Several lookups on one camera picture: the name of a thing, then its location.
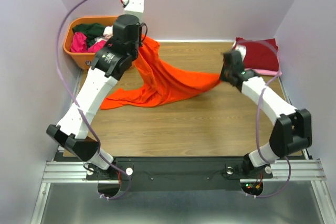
wooden floor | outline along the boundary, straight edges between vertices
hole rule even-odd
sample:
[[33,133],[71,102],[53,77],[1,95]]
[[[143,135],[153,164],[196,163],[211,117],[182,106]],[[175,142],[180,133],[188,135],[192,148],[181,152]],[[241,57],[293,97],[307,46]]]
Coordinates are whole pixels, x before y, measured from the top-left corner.
[[[220,73],[221,52],[232,43],[161,43],[160,58],[185,70]],[[137,89],[142,79],[128,70],[117,88]],[[279,81],[270,85],[282,97]],[[123,106],[98,111],[92,126],[113,156],[235,156],[255,150],[256,105],[228,83],[185,101],[154,108]],[[260,141],[272,124],[262,114]]]

green cloth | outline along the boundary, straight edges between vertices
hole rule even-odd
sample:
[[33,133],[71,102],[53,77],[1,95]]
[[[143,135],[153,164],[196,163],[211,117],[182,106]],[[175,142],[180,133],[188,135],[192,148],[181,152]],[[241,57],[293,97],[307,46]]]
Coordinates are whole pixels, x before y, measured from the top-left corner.
[[105,26],[100,23],[79,24],[72,28],[73,33],[81,32],[86,36],[87,48],[92,47],[96,42],[95,38],[103,37]]

red cloth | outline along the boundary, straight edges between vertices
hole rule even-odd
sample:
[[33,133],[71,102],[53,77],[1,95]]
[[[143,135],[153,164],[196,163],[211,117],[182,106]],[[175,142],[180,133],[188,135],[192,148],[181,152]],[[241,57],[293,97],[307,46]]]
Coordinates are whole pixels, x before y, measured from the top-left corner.
[[98,50],[102,49],[102,47],[105,45],[106,41],[102,40],[100,42],[97,42],[95,44],[92,45],[92,47],[90,47],[88,49],[88,52],[97,52]]
[[[236,41],[244,40],[243,38],[236,38]],[[275,39],[265,39],[278,51]],[[270,71],[278,71],[279,63],[278,58],[274,53],[262,44],[255,42],[245,42],[242,46],[246,47],[246,56],[244,58],[245,68],[252,69],[265,69]]]
[[81,32],[76,32],[73,35],[72,43],[70,46],[71,52],[87,52],[86,36]]
[[87,49],[86,44],[86,36],[81,32],[76,32],[73,35],[72,43],[70,46],[71,52],[97,52],[100,50],[104,45],[106,41],[102,40],[98,43],[93,44],[89,49]]
[[154,107],[185,100],[212,89],[220,83],[219,74],[185,71],[159,59],[160,44],[146,37],[134,62],[143,86],[136,90],[118,89],[104,99],[101,109],[123,105]]

dark red cloth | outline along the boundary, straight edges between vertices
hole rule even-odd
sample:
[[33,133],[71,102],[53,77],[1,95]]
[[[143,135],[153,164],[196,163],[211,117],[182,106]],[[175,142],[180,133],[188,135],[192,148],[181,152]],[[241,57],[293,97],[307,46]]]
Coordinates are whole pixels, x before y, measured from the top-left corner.
[[[236,38],[236,42],[244,40],[243,38]],[[265,39],[278,51],[275,39]],[[244,58],[245,68],[265,69],[270,71],[278,71],[279,63],[274,53],[262,44],[255,42],[244,42],[242,46],[246,47],[246,56]]]

metal floor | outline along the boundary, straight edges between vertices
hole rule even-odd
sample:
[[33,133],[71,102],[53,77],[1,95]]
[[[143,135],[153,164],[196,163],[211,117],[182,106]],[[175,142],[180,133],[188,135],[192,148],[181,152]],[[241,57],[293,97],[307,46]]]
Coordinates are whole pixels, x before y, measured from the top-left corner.
[[[265,194],[283,186],[265,182]],[[238,191],[166,191],[129,193],[107,202],[97,184],[52,184],[45,224],[219,224],[324,223],[310,181],[292,181],[276,197],[253,199]]]

